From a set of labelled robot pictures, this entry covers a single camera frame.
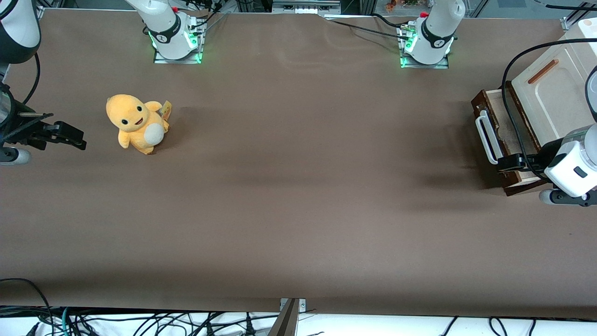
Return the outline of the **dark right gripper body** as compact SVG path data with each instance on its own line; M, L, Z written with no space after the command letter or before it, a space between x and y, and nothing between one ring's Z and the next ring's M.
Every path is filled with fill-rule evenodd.
M42 130L47 113L37 113L27 106L1 107L1 145L20 143L45 150L47 143L37 140L35 132Z

